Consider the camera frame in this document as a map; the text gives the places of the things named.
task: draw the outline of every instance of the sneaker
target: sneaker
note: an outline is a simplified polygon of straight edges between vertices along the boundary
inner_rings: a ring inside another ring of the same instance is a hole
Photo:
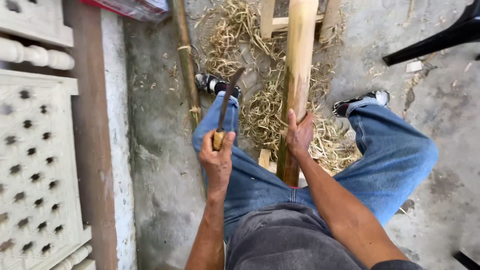
[[[356,98],[339,101],[333,105],[332,113],[336,117],[346,117],[348,106],[351,103],[360,101],[366,98],[374,98],[377,100],[378,105],[386,107],[388,102],[390,101],[390,93],[387,90],[373,91]]]
[[[220,91],[226,91],[228,82],[208,73],[197,73],[195,75],[195,85],[198,90],[216,96]],[[232,97],[239,98],[240,87],[233,87]]]

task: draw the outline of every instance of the jeans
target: jeans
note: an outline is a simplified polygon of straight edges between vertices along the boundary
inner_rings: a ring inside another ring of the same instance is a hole
[[[218,126],[225,92],[218,93],[212,107],[195,130],[192,144],[198,154],[205,133]],[[230,97],[224,128],[238,134],[236,98]],[[438,159],[435,144],[374,98],[351,103],[347,117],[356,131],[363,157],[333,178],[355,195],[385,225],[415,187],[425,179]],[[316,209],[308,187],[295,189],[260,167],[237,147],[232,148],[232,173],[224,203],[224,234],[228,243],[245,214],[280,202],[299,203]],[[208,179],[202,168],[205,184]]]

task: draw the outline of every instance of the wooden knife handle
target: wooden knife handle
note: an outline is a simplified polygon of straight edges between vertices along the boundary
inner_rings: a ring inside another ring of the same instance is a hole
[[[215,131],[215,134],[213,135],[213,150],[215,151],[220,151],[222,149],[222,144],[223,144],[223,139],[225,138],[225,131],[218,132]]]

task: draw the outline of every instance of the black plastic chair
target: black plastic chair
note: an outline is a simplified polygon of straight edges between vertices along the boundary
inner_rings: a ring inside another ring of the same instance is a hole
[[[480,0],[467,6],[462,16],[448,29],[410,47],[383,57],[387,66],[408,61],[456,45],[480,41]]]

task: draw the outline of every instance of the hand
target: hand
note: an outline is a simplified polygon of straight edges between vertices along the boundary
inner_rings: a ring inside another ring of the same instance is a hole
[[[302,155],[308,155],[313,140],[313,113],[307,111],[303,121],[297,126],[297,117],[293,109],[288,110],[287,145],[293,157],[298,161]]]
[[[202,151],[198,155],[200,164],[208,177],[207,197],[220,196],[225,198],[227,186],[232,173],[232,145],[235,132],[229,132],[223,139],[220,151],[214,151],[212,140],[215,129],[204,136]]]

